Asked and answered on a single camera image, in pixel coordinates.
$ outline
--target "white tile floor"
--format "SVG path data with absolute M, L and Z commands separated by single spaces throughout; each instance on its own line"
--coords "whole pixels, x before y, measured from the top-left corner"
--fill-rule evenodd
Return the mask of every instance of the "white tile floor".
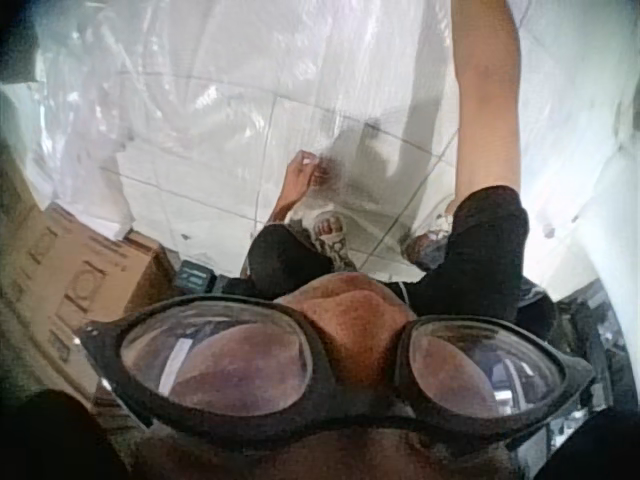
M 569 231 L 617 146 L 617 104 L 629 104 L 640 72 L 627 48 L 637 7 L 510 3 L 521 26 L 522 193 L 538 238 L 549 224 Z M 397 242 L 453 193 L 449 0 L 253 5 L 169 1 L 140 29 L 144 48 L 129 52 L 137 74 L 122 75 L 119 97 L 134 226 L 237 274 L 303 148 L 339 166 L 339 181 L 310 202 L 345 215 L 356 264 L 383 279 L 419 275 Z

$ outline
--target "skin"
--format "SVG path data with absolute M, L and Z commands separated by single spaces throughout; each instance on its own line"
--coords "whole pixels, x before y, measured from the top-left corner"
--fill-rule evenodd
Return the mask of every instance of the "skin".
M 489 186 L 520 186 L 517 29 L 505 0 L 453 0 L 453 44 L 460 87 L 460 127 L 453 212 L 469 194 Z M 299 152 L 287 168 L 271 221 L 284 221 L 310 186 L 320 162 Z M 389 388 L 385 367 L 399 330 L 414 318 L 392 292 L 361 274 L 322 277 L 277 300 L 303 313 L 325 335 L 327 353 L 340 382 L 353 387 Z M 421 382 L 443 401 L 459 397 L 459 409 L 473 408 L 470 393 L 490 403 L 486 384 L 459 352 L 440 348 L 440 373 Z M 434 350 L 425 349 L 425 361 Z M 456 382 L 448 379 L 457 376 Z M 210 447 L 159 431 L 141 444 L 141 478 L 511 478 L 499 446 L 473 458 L 452 459 L 414 434 L 389 430 L 326 432 L 309 437 L 247 466 Z

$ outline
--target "black sleeve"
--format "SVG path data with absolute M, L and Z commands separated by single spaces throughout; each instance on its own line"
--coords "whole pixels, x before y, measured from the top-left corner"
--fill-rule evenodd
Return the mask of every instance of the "black sleeve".
M 489 187 L 456 209 L 444 262 L 416 283 L 404 283 L 418 316 L 477 315 L 513 322 L 518 309 L 526 211 L 512 188 Z M 396 294 L 401 287 L 388 285 Z
M 576 430 L 535 479 L 634 478 L 639 454 L 640 414 L 607 409 Z

